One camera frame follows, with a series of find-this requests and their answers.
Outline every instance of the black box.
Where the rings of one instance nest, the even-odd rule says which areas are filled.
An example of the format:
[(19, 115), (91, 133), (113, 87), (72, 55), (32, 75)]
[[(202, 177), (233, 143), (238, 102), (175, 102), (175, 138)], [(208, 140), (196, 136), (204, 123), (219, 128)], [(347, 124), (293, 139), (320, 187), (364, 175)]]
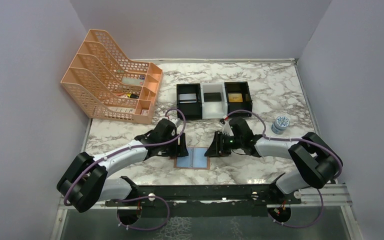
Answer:
[[(195, 95), (195, 99), (181, 100), (180, 95)], [(186, 120), (203, 119), (203, 104), (201, 100), (201, 85), (199, 83), (177, 84), (176, 85), (176, 103), (177, 108), (183, 112)]]
[[(238, 81), (238, 82), (225, 82), (224, 88), (226, 90), (227, 98), (227, 113), (230, 113), (235, 110), (243, 109), (250, 112), (253, 111), (253, 100), (251, 99), (250, 88), (248, 87), (248, 82)], [(242, 97), (238, 101), (233, 101), (229, 94), (236, 94)], [(247, 112), (236, 112), (229, 117), (251, 117), (251, 113)]]

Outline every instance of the gray wall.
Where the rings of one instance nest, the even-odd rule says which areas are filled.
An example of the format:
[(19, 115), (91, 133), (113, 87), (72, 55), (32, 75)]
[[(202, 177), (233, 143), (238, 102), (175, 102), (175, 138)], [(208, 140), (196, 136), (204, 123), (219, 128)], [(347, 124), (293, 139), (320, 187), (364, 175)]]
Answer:
[(71, 0), (128, 57), (298, 58), (331, 0)]
[(87, 118), (60, 86), (86, 35), (68, 0), (0, 0), (0, 239), (49, 239)]
[(384, 239), (384, 1), (333, 0), (298, 67), (363, 236)]

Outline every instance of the purple cable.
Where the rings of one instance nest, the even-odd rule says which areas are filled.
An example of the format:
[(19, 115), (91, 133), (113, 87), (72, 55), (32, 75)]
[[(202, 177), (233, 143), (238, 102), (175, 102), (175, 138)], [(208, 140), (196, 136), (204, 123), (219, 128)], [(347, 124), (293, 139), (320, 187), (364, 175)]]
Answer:
[(167, 217), (165, 218), (163, 223), (161, 223), (158, 226), (151, 227), (151, 228), (141, 228), (141, 227), (135, 227), (135, 226), (130, 226), (130, 225), (124, 225), (122, 223), (122, 221), (120, 220), (119, 214), (117, 214), (117, 219), (118, 219), (120, 225), (123, 227), (126, 227), (127, 230), (128, 229), (134, 229), (134, 230), (139, 230), (139, 231), (154, 231), (154, 230), (157, 230), (157, 229), (164, 227), (169, 222), (169, 219), (170, 219), (170, 206), (167, 203), (167, 201), (164, 200), (164, 198), (162, 198), (160, 196), (140, 196), (140, 197), (136, 197), (136, 198), (132, 198), (132, 199), (119, 199), (118, 201), (122, 202), (122, 203), (128, 203), (128, 202), (133, 202), (133, 201), (142, 200), (142, 199), (150, 199), (150, 198), (159, 199), (159, 200), (163, 201), (165, 206), (167, 207)]
[[(173, 111), (173, 110), (176, 110), (180, 113), (182, 119), (183, 119), (183, 128), (181, 129), (180, 133), (173, 139), (171, 140), (168, 140), (168, 141), (165, 141), (165, 142), (160, 142), (160, 143), (152, 143), (152, 144), (143, 144), (143, 145), (134, 145), (134, 146), (131, 146), (130, 149), (136, 149), (136, 148), (146, 148), (146, 147), (156, 147), (156, 146), (161, 146), (161, 145), (166, 145), (166, 144), (169, 144), (169, 143), (172, 143), (174, 141), (176, 141), (178, 138), (180, 138), (180, 136), (183, 134), (183, 132), (185, 131), (185, 127), (186, 127), (186, 118), (185, 118), (185, 115), (183, 114), (182, 111), (180, 111), (179, 109), (175, 108), (175, 107), (172, 107), (172, 108), (169, 108), (166, 112), (165, 112), (165, 116), (167, 116), (167, 114), (170, 112), (170, 111)], [(74, 180), (74, 182), (71, 184), (70, 188), (68, 189), (67, 193), (65, 193), (65, 196), (64, 196), (64, 205), (65, 206), (71, 206), (72, 204), (71, 203), (68, 203), (68, 200), (69, 200), (69, 196), (70, 194), (72, 193), (74, 187), (79, 183), (80, 179), (83, 178), (84, 175), (86, 175), (95, 165), (99, 164), (100, 162), (102, 162), (104, 160), (105, 157), (107, 158), (111, 158), (121, 152), (124, 152), (126, 150), (129, 150), (129, 147), (125, 147), (125, 148), (122, 148), (118, 151), (115, 151), (113, 153), (110, 153), (108, 154), (107, 156), (103, 156), (101, 157), (100, 159), (94, 161), (92, 164), (90, 164), (84, 171), (82, 171), (80, 173), (80, 175), (76, 178), (76, 180)]]
[(256, 113), (252, 112), (252, 111), (248, 111), (248, 110), (243, 110), (243, 109), (240, 109), (240, 110), (234, 110), (234, 111), (231, 111), (227, 116), (230, 116), (231, 114), (234, 114), (234, 113), (249, 113), (249, 114), (252, 114), (254, 116), (257, 117), (258, 120), (261, 121), (262, 125), (264, 126), (264, 129), (262, 130), (262, 137), (267, 139), (267, 140), (274, 140), (274, 141), (281, 141), (281, 142), (304, 142), (304, 143), (307, 143), (307, 144), (310, 144), (310, 145), (313, 145), (325, 152), (327, 152), (328, 154), (330, 154), (335, 160), (336, 162), (338, 163), (338, 172), (336, 175), (333, 176), (334, 179), (336, 179), (337, 177), (339, 177), (339, 175), (341, 175), (342, 173), (342, 163), (341, 161), (339, 160), (339, 157), (333, 153), (331, 150), (327, 149), (326, 147), (320, 145), (320, 144), (317, 144), (315, 142), (312, 142), (312, 141), (309, 141), (309, 140), (305, 140), (305, 139), (302, 139), (302, 138), (279, 138), (279, 137), (268, 137), (266, 136), (266, 130), (267, 130), (267, 127), (266, 127), (266, 124), (264, 123), (264, 120), (258, 116)]
[(311, 223), (307, 224), (307, 225), (303, 225), (303, 226), (294, 226), (294, 225), (289, 225), (289, 224), (285, 224), (285, 223), (282, 223), (282, 222), (279, 222), (277, 220), (275, 220), (272, 215), (268, 215), (271, 219), (274, 220), (275, 223), (279, 224), (279, 225), (282, 225), (284, 227), (287, 227), (287, 228), (292, 228), (292, 229), (304, 229), (304, 228), (308, 228), (308, 227), (311, 227), (313, 226), (314, 224), (318, 223), (320, 221), (320, 219), (322, 219), (322, 215), (323, 215), (323, 211), (325, 210), (325, 203), (323, 202), (323, 197), (322, 197), (322, 193), (320, 192), (320, 190), (316, 189), (317, 192), (318, 192), (318, 195), (320, 196), (320, 201), (321, 201), (321, 210), (320, 210), (320, 213), (318, 214), (317, 218), (312, 221)]

